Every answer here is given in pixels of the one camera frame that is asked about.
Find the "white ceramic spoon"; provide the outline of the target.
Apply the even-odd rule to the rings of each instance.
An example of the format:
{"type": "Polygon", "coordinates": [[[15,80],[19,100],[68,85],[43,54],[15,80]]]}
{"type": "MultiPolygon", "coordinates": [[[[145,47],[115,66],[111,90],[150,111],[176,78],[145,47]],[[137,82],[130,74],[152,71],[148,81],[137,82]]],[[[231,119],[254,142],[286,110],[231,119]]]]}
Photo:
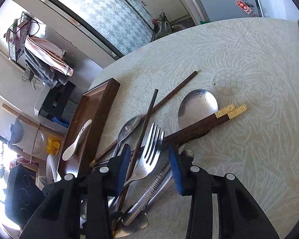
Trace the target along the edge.
{"type": "Polygon", "coordinates": [[[92,119],[89,119],[85,122],[85,124],[82,126],[81,130],[77,134],[77,137],[75,138],[74,142],[64,151],[64,153],[62,155],[62,159],[64,161],[68,161],[72,157],[74,157],[74,155],[77,151],[77,147],[78,147],[84,133],[88,130],[91,123],[92,123],[92,119]]]}

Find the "silver table knife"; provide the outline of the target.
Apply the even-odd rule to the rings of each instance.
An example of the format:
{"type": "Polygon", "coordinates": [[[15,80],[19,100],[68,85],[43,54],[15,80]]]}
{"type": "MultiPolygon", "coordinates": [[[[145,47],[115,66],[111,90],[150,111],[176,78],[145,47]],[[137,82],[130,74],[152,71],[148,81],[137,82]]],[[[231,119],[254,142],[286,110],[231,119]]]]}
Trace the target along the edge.
{"type": "Polygon", "coordinates": [[[146,189],[141,198],[128,210],[118,223],[114,238],[123,238],[148,226],[147,211],[152,204],[174,183],[169,161],[146,189]]]}

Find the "silver fork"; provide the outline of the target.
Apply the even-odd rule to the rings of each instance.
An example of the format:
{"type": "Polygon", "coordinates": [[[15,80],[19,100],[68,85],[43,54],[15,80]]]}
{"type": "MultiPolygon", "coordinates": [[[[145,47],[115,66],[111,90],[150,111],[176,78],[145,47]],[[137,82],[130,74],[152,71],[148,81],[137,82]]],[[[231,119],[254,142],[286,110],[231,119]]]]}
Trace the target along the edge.
{"type": "Polygon", "coordinates": [[[128,166],[130,164],[131,148],[129,144],[124,145],[126,149],[123,149],[121,152],[123,156],[122,166],[120,167],[118,172],[118,195],[108,200],[109,207],[114,205],[120,193],[127,185],[129,185],[133,181],[144,179],[151,174],[158,162],[164,135],[164,131],[160,127],[158,127],[158,125],[156,125],[155,123],[151,125],[139,162],[136,164],[133,174],[128,180],[126,180],[126,175],[128,166]]]}

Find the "small dark metal spoon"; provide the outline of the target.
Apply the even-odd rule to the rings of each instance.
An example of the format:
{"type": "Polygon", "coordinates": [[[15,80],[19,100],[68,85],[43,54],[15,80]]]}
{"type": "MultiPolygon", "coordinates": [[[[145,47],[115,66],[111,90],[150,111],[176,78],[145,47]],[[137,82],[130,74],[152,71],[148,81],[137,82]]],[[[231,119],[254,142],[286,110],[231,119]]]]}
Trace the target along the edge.
{"type": "Polygon", "coordinates": [[[136,129],[141,121],[141,118],[142,115],[134,116],[133,118],[128,120],[121,128],[117,139],[117,145],[115,146],[112,157],[117,156],[120,150],[121,143],[136,129]]]}

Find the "large spoon textured handle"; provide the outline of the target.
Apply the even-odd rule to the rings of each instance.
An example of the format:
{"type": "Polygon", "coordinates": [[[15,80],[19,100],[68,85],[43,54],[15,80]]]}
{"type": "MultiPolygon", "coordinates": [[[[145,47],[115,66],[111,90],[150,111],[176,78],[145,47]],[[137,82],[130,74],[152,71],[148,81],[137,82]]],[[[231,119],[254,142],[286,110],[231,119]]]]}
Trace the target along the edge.
{"type": "MultiPolygon", "coordinates": [[[[183,129],[217,111],[218,102],[212,93],[204,89],[193,90],[185,96],[179,106],[178,126],[180,129],[183,129]]],[[[122,225],[130,225],[142,210],[153,203],[153,201],[158,198],[158,194],[163,191],[163,187],[169,183],[171,177],[171,165],[167,163],[142,197],[127,212],[125,217],[122,218],[122,225]]]]}

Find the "white kitchen cabinet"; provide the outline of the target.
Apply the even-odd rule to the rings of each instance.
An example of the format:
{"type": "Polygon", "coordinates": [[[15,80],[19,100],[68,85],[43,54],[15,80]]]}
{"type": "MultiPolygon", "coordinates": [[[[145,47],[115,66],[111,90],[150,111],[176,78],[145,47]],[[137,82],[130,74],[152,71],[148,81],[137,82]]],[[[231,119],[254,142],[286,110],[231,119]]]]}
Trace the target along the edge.
{"type": "Polygon", "coordinates": [[[139,0],[144,9],[157,18],[163,11],[167,19],[176,23],[191,18],[183,0],[139,0]]]}

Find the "yellow cloth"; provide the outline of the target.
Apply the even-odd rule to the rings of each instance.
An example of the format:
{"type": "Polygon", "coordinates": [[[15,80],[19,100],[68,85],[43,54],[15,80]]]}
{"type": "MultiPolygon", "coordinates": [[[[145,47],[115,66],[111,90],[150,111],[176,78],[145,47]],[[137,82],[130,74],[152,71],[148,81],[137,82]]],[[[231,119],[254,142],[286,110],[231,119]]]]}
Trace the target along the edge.
{"type": "Polygon", "coordinates": [[[61,149],[61,140],[54,136],[49,136],[46,145],[47,154],[58,155],[61,149]]]}

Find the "wooden ladder rack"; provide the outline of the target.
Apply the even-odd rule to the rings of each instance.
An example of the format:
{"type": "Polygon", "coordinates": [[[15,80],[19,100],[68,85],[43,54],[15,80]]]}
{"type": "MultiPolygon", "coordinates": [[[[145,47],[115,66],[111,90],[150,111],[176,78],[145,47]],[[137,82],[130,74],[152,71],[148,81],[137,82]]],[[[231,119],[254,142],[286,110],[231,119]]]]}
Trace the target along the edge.
{"type": "MultiPolygon", "coordinates": [[[[36,128],[36,134],[38,131],[41,131],[43,133],[46,133],[50,136],[53,136],[57,139],[61,140],[61,145],[64,141],[65,135],[57,132],[49,127],[47,127],[46,125],[42,125],[41,123],[36,123],[32,120],[30,120],[29,118],[27,118],[26,116],[24,116],[22,113],[19,113],[17,110],[13,109],[12,107],[8,106],[6,103],[2,104],[2,108],[10,113],[11,115],[13,115],[14,117],[16,117],[17,119],[21,120],[22,122],[26,123],[27,125],[30,125],[31,127],[36,128]]],[[[27,159],[30,161],[30,163],[32,162],[36,162],[40,165],[46,165],[46,160],[40,159],[38,157],[35,157],[33,155],[33,152],[31,152],[30,154],[24,152],[24,150],[16,145],[10,145],[9,148],[13,151],[15,151],[17,154],[21,155],[23,158],[27,159]]]]}

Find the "brown wooden tray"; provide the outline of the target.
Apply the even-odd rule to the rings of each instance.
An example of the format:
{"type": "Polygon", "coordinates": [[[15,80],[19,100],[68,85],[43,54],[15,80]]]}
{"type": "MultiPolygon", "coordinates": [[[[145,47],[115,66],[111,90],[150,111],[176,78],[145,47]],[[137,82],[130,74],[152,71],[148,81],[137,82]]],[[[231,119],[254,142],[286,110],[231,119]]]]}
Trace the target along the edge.
{"type": "Polygon", "coordinates": [[[111,78],[83,94],[63,141],[58,174],[75,177],[90,173],[107,117],[120,83],[111,78]]]}

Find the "white sink basin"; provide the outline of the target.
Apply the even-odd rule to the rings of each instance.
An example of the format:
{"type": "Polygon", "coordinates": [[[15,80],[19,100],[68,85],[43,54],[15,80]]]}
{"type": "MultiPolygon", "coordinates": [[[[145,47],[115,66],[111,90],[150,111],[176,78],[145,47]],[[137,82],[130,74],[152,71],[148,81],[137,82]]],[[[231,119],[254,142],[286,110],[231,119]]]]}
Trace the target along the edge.
{"type": "Polygon", "coordinates": [[[39,97],[34,105],[34,115],[36,117],[39,116],[39,112],[41,110],[43,102],[45,101],[49,91],[50,91],[50,88],[48,86],[44,86],[42,91],[39,93],[39,97]]]}

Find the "grey hanging towel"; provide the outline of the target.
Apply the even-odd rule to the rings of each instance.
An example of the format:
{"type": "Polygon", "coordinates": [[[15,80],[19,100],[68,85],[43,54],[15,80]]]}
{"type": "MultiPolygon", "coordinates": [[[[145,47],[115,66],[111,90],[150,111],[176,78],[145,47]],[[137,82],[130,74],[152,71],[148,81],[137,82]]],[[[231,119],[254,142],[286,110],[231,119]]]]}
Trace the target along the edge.
{"type": "Polygon", "coordinates": [[[67,84],[69,76],[50,67],[26,48],[24,48],[24,54],[27,66],[45,85],[54,88],[58,83],[67,84]]]}

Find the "pink striped hanging towel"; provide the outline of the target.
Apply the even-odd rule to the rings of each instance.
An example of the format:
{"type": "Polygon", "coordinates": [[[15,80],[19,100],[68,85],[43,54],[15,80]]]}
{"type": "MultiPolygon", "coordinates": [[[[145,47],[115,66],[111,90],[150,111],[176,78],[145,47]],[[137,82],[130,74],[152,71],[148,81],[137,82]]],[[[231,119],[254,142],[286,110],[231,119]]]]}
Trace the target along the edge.
{"type": "Polygon", "coordinates": [[[63,61],[63,51],[50,41],[27,35],[25,48],[51,68],[64,75],[72,76],[74,70],[63,61]]]}

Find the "plastic bag on floor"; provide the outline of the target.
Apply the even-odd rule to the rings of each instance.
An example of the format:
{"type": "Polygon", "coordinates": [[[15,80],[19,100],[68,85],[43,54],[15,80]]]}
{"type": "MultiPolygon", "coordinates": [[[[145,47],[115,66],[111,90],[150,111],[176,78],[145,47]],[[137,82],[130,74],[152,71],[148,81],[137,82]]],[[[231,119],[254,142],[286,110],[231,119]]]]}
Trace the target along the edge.
{"type": "Polygon", "coordinates": [[[168,21],[163,10],[161,10],[161,13],[158,18],[152,19],[152,24],[154,25],[154,29],[151,42],[173,33],[173,27],[168,21]]]}

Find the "patterned sliding door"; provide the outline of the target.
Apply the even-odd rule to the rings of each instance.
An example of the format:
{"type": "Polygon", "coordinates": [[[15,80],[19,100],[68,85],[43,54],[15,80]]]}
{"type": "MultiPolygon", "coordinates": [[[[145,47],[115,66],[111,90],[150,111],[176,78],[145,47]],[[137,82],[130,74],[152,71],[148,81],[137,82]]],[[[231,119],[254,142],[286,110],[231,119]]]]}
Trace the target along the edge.
{"type": "Polygon", "coordinates": [[[82,18],[122,55],[150,43],[151,16],[139,0],[57,0],[82,18]]]}

